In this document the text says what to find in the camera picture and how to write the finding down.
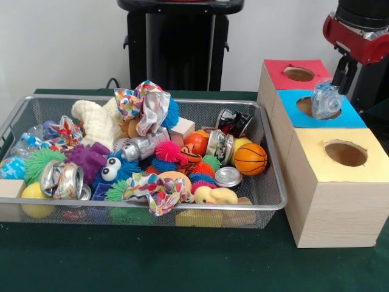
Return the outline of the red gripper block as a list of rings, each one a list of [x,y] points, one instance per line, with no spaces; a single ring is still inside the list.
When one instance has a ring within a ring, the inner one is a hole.
[[[332,85],[339,86],[339,94],[347,95],[357,72],[357,63],[368,65],[378,63],[388,55],[388,32],[362,33],[342,24],[333,15],[328,15],[323,25],[323,35],[343,54],[338,62]]]

